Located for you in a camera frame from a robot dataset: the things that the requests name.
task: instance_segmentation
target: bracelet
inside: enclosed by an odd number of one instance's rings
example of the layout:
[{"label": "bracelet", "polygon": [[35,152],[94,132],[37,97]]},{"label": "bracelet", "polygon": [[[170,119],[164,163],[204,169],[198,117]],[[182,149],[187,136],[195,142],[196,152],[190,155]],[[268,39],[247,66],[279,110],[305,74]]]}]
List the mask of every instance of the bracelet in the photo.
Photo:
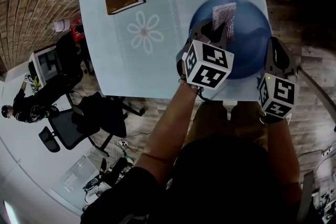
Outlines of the bracelet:
[{"label": "bracelet", "polygon": [[197,85],[193,85],[193,84],[188,83],[186,81],[186,76],[185,75],[181,75],[181,78],[179,79],[179,84],[190,87],[191,89],[193,89],[195,91],[196,94],[198,94],[199,90],[202,91],[202,89],[203,89],[202,87],[199,87]]}]

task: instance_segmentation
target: glittery pad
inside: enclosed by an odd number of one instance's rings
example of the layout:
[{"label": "glittery pad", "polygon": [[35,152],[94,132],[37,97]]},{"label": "glittery pad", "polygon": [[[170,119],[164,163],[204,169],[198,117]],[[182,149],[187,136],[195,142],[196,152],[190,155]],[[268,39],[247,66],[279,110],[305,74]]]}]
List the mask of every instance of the glittery pad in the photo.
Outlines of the glittery pad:
[{"label": "glittery pad", "polygon": [[226,39],[227,42],[235,41],[234,36],[234,19],[236,15],[237,5],[236,3],[228,3],[225,5],[219,5],[213,7],[213,30],[216,30],[222,23],[226,23],[227,32]]}]

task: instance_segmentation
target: light blue tablecloth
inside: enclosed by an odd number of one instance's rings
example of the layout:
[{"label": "light blue tablecloth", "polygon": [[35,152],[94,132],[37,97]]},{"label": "light blue tablecloth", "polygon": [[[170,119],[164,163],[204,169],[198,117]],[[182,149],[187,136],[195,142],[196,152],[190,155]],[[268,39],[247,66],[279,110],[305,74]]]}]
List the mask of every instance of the light blue tablecloth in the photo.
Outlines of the light blue tablecloth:
[{"label": "light blue tablecloth", "polygon": [[[105,95],[171,98],[178,86],[175,56],[196,10],[207,0],[146,0],[109,16],[105,0],[80,0],[86,39]],[[250,0],[267,16],[265,0]],[[218,100],[257,100],[257,75],[227,80]]]}]

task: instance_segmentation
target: office chair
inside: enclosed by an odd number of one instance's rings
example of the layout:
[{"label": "office chair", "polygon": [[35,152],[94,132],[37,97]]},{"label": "office chair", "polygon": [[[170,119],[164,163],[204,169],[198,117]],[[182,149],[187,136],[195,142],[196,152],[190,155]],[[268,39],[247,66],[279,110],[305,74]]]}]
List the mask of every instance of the office chair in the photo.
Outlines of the office chair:
[{"label": "office chair", "polygon": [[109,97],[102,97],[99,92],[84,97],[79,105],[73,106],[76,111],[81,111],[85,117],[99,124],[99,126],[109,134],[120,138],[126,137],[126,126],[124,120],[127,114],[123,114],[122,109],[128,110],[135,115],[142,116],[144,109],[140,112],[122,103],[121,99],[111,100]]},{"label": "office chair", "polygon": [[50,152],[56,153],[61,150],[53,136],[53,133],[49,130],[48,127],[44,127],[44,129],[42,130],[42,132],[39,133],[38,136]]},{"label": "office chair", "polygon": [[109,154],[105,151],[105,147],[111,141],[113,135],[109,135],[104,143],[98,147],[90,137],[91,135],[98,133],[100,130],[100,126],[95,122],[77,114],[73,109],[61,111],[59,114],[49,117],[48,119],[52,129],[54,130],[53,133],[48,127],[45,127],[39,134],[39,137],[50,152],[54,153],[60,150],[54,136],[58,137],[67,150],[72,150],[81,141],[88,138],[92,146],[102,151],[109,157]]},{"label": "office chair", "polygon": [[80,57],[80,60],[82,60],[84,62],[85,68],[86,68],[86,71],[84,71],[84,72],[89,73],[90,76],[95,75],[95,71],[90,69],[91,56],[90,56],[90,53],[89,53],[89,48],[88,48],[88,44],[86,43],[86,40],[81,39],[79,41],[79,46],[80,46],[79,57]]}]

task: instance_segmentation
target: white cube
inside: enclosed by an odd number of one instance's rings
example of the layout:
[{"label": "white cube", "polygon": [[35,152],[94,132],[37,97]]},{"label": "white cube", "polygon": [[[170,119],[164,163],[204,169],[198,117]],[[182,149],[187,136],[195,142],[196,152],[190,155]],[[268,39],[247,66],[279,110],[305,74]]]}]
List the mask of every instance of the white cube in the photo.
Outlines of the white cube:
[{"label": "white cube", "polygon": [[234,54],[195,40],[184,54],[189,84],[216,90],[231,73]]},{"label": "white cube", "polygon": [[280,77],[265,73],[259,86],[262,111],[284,119],[296,105],[300,86]]}]

